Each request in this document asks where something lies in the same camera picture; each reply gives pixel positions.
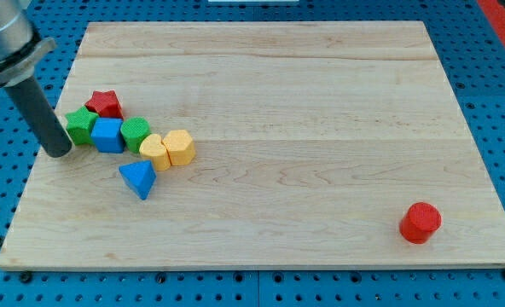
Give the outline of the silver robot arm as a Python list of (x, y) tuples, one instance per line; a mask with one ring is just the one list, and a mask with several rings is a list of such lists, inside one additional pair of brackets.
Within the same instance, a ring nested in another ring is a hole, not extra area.
[(55, 40), (40, 36), (20, 2), (0, 0), (0, 88), (32, 77), (35, 66), (55, 48)]

